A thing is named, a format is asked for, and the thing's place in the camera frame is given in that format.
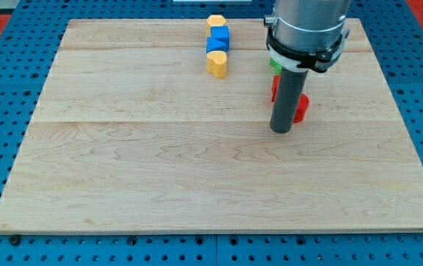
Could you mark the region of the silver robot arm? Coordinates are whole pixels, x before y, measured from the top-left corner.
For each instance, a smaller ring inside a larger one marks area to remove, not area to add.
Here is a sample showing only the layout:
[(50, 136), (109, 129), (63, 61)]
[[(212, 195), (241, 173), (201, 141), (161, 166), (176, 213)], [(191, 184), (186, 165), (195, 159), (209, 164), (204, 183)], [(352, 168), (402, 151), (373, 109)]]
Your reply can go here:
[(326, 72), (342, 54), (351, 0), (276, 0), (263, 24), (271, 58), (292, 72)]

